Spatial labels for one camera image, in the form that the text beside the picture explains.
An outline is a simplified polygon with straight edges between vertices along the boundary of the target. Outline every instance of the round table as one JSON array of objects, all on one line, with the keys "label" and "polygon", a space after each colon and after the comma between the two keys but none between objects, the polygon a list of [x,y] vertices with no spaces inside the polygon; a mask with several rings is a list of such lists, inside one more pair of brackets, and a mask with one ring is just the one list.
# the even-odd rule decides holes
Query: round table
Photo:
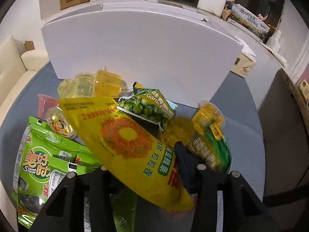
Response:
[{"label": "round table", "polygon": [[[11,198],[12,179],[17,151],[28,116],[37,116],[38,94],[57,98],[60,83],[51,63],[46,64],[22,90],[0,128],[0,179]],[[265,182],[263,133],[253,98],[242,77],[229,73],[211,99],[224,114],[222,129],[232,153],[231,171],[239,171],[262,200]],[[197,109],[178,104],[177,115],[191,118]],[[218,194],[222,203],[222,194]],[[140,198],[137,205],[135,232],[190,231],[193,213],[174,220],[160,208]],[[218,206],[218,230],[222,230],[223,205]]]}]

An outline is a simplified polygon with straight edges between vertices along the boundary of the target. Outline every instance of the sofa backrest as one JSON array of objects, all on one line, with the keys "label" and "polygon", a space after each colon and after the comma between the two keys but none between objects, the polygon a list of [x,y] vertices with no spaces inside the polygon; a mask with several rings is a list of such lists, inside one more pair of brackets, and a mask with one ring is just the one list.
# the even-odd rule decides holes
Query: sofa backrest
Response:
[{"label": "sofa backrest", "polygon": [[0,45],[0,105],[26,72],[13,37]]}]

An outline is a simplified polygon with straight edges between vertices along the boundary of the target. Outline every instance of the white panel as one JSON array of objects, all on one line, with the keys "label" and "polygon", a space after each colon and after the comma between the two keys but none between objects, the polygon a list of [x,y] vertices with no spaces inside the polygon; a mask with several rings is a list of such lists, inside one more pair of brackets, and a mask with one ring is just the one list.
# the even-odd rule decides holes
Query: white panel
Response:
[{"label": "white panel", "polygon": [[202,21],[175,15],[103,10],[48,23],[42,32],[59,78],[106,65],[128,88],[138,81],[174,102],[197,107],[217,91],[242,45]]}]

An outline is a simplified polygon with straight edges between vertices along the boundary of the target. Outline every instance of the sofa armrest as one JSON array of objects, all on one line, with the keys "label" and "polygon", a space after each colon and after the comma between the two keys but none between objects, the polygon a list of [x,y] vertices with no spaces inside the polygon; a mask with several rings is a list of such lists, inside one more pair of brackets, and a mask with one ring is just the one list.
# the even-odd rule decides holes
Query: sofa armrest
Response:
[{"label": "sofa armrest", "polygon": [[38,71],[49,62],[46,50],[30,50],[21,55],[21,60],[27,70]]}]

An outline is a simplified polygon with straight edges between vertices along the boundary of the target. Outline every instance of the pink object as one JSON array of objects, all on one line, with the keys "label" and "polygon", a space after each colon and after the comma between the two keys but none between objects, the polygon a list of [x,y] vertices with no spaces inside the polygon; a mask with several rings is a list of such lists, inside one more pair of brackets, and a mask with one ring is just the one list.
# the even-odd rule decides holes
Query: pink object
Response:
[{"label": "pink object", "polygon": [[57,99],[44,94],[38,94],[38,100],[38,117],[45,120],[45,115],[48,109],[57,107],[58,101]]}]

